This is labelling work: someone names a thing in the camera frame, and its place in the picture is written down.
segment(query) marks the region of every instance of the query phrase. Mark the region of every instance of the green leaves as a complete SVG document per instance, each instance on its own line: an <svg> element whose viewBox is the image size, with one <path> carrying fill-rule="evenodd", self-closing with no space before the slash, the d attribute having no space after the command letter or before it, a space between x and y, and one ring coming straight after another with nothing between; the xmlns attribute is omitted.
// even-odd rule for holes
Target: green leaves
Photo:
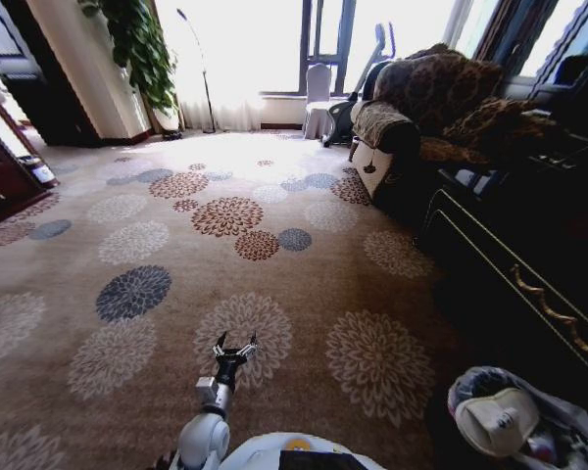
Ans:
<svg viewBox="0 0 588 470"><path fill-rule="evenodd" d="M122 68L130 64L130 85L139 87L154 109L175 108L173 64L161 27L143 0L78 0L78 5L88 18L99 11L107 17L113 60Z"/></svg>

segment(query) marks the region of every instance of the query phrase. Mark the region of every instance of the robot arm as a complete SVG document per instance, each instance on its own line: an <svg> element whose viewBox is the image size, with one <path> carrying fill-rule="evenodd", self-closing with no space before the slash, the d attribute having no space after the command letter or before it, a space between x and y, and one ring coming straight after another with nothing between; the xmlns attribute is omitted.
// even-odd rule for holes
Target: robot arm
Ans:
<svg viewBox="0 0 588 470"><path fill-rule="evenodd" d="M171 470L216 469L226 455L230 436L226 418L235 392L235 373L257 350L257 335L240 349L223 349L225 338L226 332L214 346L219 365L216 377L201 377L196 383L202 410L181 431Z"/></svg>

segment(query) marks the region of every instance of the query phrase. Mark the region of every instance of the bag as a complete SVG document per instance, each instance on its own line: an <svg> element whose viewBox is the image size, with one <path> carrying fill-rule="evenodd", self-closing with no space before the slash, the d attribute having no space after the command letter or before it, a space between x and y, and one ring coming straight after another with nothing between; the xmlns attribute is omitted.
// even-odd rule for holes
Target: bag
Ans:
<svg viewBox="0 0 588 470"><path fill-rule="evenodd" d="M504 389L528 392L540 411L542 428L548 428L555 439L556 464L550 464L520 451L509 458L512 467L531 470L588 470L588 413L585 409L545 394L512 372L499 367L472 367L449 389L447 405L455 416L460 403L469 399L490 397Z"/></svg>

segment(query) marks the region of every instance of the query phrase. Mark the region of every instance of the cushion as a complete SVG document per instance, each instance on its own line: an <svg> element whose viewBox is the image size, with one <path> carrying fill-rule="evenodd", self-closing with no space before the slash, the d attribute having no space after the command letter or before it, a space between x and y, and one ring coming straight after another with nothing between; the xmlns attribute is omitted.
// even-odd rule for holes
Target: cushion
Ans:
<svg viewBox="0 0 588 470"><path fill-rule="evenodd" d="M414 52L411 54L411 56L408 56L405 59L418 59L424 56L432 56L433 54L455 54L457 56L465 57L465 55L461 52L449 49L449 46L447 46L444 42L438 42L428 49L422 49L420 51Z"/></svg>
<svg viewBox="0 0 588 470"><path fill-rule="evenodd" d="M506 131L500 147L489 154L500 162L558 150L566 138L564 128L544 117L520 115Z"/></svg>
<svg viewBox="0 0 588 470"><path fill-rule="evenodd" d="M460 54L399 60L381 71L374 99L387 101L412 119L424 135L442 129L494 93L502 70Z"/></svg>
<svg viewBox="0 0 588 470"><path fill-rule="evenodd" d="M475 110L445 127L442 135L454 144L496 157L520 114L534 108L530 101L486 98Z"/></svg>
<svg viewBox="0 0 588 470"><path fill-rule="evenodd" d="M420 159L424 162L461 167L491 164L490 160L481 152L454 145L437 137L422 137L420 139Z"/></svg>

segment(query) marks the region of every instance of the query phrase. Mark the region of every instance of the white cap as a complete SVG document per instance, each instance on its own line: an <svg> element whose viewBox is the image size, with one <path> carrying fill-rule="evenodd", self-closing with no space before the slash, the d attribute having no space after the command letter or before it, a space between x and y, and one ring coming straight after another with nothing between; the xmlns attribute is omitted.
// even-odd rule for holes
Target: white cap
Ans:
<svg viewBox="0 0 588 470"><path fill-rule="evenodd" d="M467 399L455 411L458 429L482 453L507 457L517 453L540 420L531 396L504 389L492 397Z"/></svg>

